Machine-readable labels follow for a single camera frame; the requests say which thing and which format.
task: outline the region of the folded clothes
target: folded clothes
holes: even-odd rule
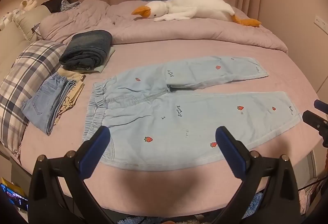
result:
[[[64,76],[68,80],[83,81],[84,78],[85,78],[85,75],[83,75],[81,73],[74,72],[74,71],[69,71],[69,70],[66,70],[66,69],[63,69],[63,68],[59,68],[57,72],[60,76]]]
[[[48,0],[41,4],[42,6],[46,6],[50,13],[60,12],[60,6],[63,0]]]
[[[32,98],[23,102],[23,114],[34,126],[49,135],[63,101],[75,84],[76,80],[68,80],[56,72],[42,83]]]
[[[93,70],[108,57],[112,35],[104,30],[88,31],[73,36],[59,61],[66,70]]]
[[[75,105],[76,100],[79,97],[80,93],[82,92],[83,87],[84,87],[84,83],[82,81],[78,81],[76,83],[76,85],[70,90],[70,92],[67,94],[67,96],[56,116],[54,125],[56,125],[58,123],[61,115],[65,111],[69,110],[70,108],[72,108]]]
[[[108,63],[109,58],[112,56],[112,54],[114,52],[115,52],[115,48],[111,47],[110,50],[109,50],[109,54],[107,56],[107,59],[105,60],[105,62],[102,65],[100,65],[100,66],[98,66],[98,67],[96,67],[92,70],[74,70],[74,72],[84,73],[84,74],[101,73],[104,70],[106,64]]]

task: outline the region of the plaid pillow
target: plaid pillow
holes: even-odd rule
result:
[[[43,81],[57,71],[65,49],[62,43],[45,40],[32,43],[18,56],[0,85],[0,141],[14,155],[19,154],[28,123],[21,111],[22,102],[30,99]]]

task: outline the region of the folded dark jeans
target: folded dark jeans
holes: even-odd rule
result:
[[[66,70],[93,70],[106,60],[111,42],[112,35],[104,30],[78,33],[59,61]]]

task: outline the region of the cable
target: cable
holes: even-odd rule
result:
[[[142,224],[146,220],[147,217],[144,217],[138,224]]]
[[[324,176],[321,180],[317,180],[317,181],[315,181],[315,182],[313,182],[313,183],[311,183],[311,184],[309,184],[309,185],[306,185],[305,187],[299,189],[298,191],[301,191],[301,190],[303,190],[303,189],[305,189],[305,188],[308,188],[308,187],[311,186],[311,185],[314,185],[314,184],[316,184],[316,183],[318,183],[318,182],[321,182],[321,181],[325,180],[326,178],[328,178],[328,175],[327,175],[327,176]]]

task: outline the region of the pink bedsheet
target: pink bedsheet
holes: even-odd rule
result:
[[[115,46],[115,53],[101,74],[88,75],[74,108],[64,113],[52,134],[46,136],[29,124],[21,144],[21,163],[32,173],[41,154],[63,156],[82,143],[84,118],[92,84],[137,66],[199,56],[250,56],[256,58],[269,77],[212,86],[201,92],[234,93],[285,91],[302,113],[314,109],[317,95],[291,59],[272,50],[217,40],[169,40]],[[256,149],[268,157],[287,154],[296,164],[319,142],[316,130],[299,123]],[[225,206],[240,180],[234,178],[225,160],[207,165],[164,172],[121,170],[99,163],[86,184],[99,204],[122,213],[147,216],[191,215]],[[62,180],[65,194],[69,191]]]

